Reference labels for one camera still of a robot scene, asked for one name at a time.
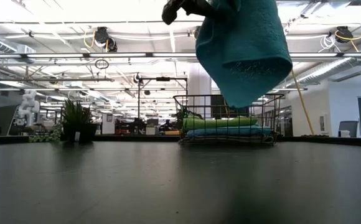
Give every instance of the metal wire basket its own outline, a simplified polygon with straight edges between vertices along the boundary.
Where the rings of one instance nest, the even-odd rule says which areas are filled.
[[[274,144],[282,94],[266,94],[245,108],[232,108],[222,95],[177,95],[180,143]]]

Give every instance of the blue cloth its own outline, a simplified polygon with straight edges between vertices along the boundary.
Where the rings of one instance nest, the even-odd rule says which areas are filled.
[[[261,134],[270,135],[270,128],[262,128],[258,125],[253,126],[240,126],[229,128],[207,128],[196,129],[187,132],[187,137],[193,139],[199,136],[257,136]]]
[[[206,17],[196,42],[201,65],[230,106],[250,106],[290,73],[275,0],[213,0],[224,19]]]

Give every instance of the dark tabletop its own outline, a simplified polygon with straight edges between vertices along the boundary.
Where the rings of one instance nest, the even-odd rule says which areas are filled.
[[[4,145],[0,223],[361,223],[361,147]]]

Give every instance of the folded towel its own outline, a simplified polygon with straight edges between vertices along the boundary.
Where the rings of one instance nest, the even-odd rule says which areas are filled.
[[[205,18],[197,58],[230,106],[249,106],[293,67],[276,1],[213,0],[212,6],[224,18]]]

